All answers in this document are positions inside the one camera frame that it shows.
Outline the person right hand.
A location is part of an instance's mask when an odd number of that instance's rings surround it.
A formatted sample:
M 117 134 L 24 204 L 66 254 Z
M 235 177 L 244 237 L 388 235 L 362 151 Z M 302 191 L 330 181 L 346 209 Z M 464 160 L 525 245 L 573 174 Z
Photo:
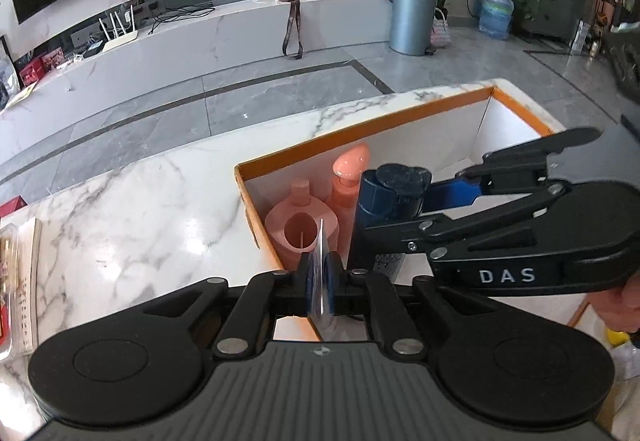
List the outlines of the person right hand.
M 598 317 L 612 331 L 634 333 L 640 328 L 639 273 L 628 279 L 624 287 L 599 291 L 590 296 L 590 303 Z

